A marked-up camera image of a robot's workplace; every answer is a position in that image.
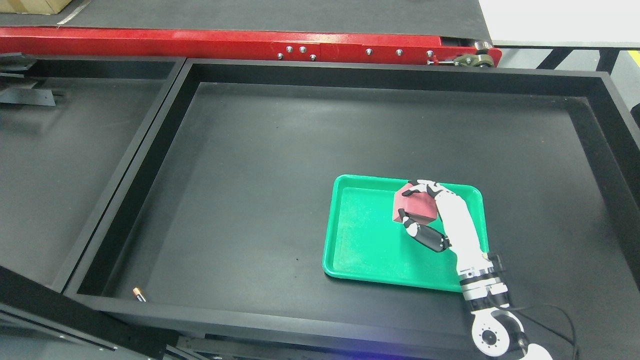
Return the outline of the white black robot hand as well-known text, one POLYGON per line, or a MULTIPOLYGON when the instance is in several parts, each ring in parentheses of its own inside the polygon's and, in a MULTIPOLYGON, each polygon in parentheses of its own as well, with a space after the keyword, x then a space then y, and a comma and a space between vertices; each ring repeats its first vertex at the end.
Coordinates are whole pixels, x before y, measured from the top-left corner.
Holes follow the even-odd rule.
POLYGON ((457 275, 465 280, 493 272, 493 263, 480 248, 477 230, 466 201, 448 187, 432 180, 409 180, 408 183, 411 186, 402 192, 403 197, 427 194, 434 199, 449 241, 448 249, 456 256, 457 275))

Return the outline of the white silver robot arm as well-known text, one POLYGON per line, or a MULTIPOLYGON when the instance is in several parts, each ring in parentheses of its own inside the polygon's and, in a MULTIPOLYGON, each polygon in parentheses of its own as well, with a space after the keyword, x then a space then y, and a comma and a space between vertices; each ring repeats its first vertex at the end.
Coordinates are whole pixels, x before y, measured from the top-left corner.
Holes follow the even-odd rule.
POLYGON ((471 339, 493 360, 551 360, 550 352, 530 342, 510 304, 509 289, 501 278, 499 256, 478 252, 457 258, 455 268, 462 296, 470 308, 471 339))

